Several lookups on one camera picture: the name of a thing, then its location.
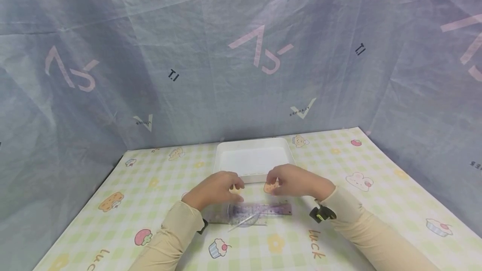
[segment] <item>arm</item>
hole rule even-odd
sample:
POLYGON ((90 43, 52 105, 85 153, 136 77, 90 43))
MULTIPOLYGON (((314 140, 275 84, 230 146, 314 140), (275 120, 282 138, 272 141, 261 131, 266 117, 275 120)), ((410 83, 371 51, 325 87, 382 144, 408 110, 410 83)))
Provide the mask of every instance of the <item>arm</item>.
POLYGON ((196 231, 203 229, 199 210, 178 201, 164 219, 161 229, 136 258, 129 271, 174 271, 196 231))
POLYGON ((377 271, 438 271, 415 246, 362 206, 348 191, 336 187, 323 206, 337 214, 334 229, 352 242, 377 271))
POLYGON ((211 204, 244 201, 229 192, 233 186, 244 188, 244 182, 232 172, 215 173, 199 183, 169 210, 161 229, 129 271, 174 271, 194 234, 204 227, 200 211, 211 204))
POLYGON ((354 243, 377 271, 438 271, 415 246, 330 180, 291 164, 268 173, 267 183, 276 179, 279 187, 273 195, 312 196, 334 211, 334 229, 354 243))

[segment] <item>person's left hand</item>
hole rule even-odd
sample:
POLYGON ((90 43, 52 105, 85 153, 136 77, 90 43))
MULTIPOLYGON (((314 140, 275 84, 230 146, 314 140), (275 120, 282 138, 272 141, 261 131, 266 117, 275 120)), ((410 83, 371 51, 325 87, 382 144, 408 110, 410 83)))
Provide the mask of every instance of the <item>person's left hand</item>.
POLYGON ((244 182, 233 172, 218 172, 210 175, 191 189, 183 198, 182 202, 192 208, 201 211, 211 204, 225 202, 243 202, 244 199, 238 194, 232 194, 229 189, 244 188, 244 182))

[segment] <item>wrist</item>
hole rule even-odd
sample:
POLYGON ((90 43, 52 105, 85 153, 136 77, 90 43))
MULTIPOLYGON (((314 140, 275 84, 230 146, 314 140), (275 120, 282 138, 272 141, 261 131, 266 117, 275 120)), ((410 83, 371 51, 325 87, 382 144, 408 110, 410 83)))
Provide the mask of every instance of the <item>wrist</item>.
POLYGON ((204 208, 206 208, 207 204, 203 200, 202 197, 199 195, 196 195, 196 193, 190 191, 188 192, 182 199, 182 202, 186 203, 192 208, 195 208, 196 210, 202 211, 204 208))
POLYGON ((313 180, 313 187, 311 189, 310 196, 318 201, 324 201, 331 194, 333 194, 335 188, 336 186, 333 184, 333 182, 326 178, 317 176, 317 178, 313 180))

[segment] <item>beige sleeve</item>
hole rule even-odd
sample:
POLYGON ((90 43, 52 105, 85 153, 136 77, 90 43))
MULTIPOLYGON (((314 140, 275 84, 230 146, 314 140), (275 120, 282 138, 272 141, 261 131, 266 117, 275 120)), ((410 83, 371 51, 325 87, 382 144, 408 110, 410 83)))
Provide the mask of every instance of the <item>beige sleeve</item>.
POLYGON ((377 271, 438 271, 415 246, 365 210, 347 190, 336 187, 321 204, 337 216, 334 229, 355 244, 377 271))
POLYGON ((136 258, 129 271, 174 271, 194 234, 203 229, 199 210, 178 201, 167 213, 161 229, 136 258))

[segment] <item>hand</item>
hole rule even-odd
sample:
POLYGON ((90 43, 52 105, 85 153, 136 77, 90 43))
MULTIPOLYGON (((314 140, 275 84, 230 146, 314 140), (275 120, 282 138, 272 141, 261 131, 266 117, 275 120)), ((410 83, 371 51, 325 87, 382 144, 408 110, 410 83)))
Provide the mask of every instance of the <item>hand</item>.
POLYGON ((238 194, 232 194, 229 189, 244 188, 244 182, 233 172, 218 172, 210 175, 191 189, 183 198, 182 202, 201 211, 211 204, 225 202, 243 202, 244 199, 238 194))
POLYGON ((335 189, 335 185, 330 180, 292 164, 283 164, 270 170, 266 183, 274 184, 276 179, 279 186, 273 190, 275 196, 312 196, 323 201, 335 189))

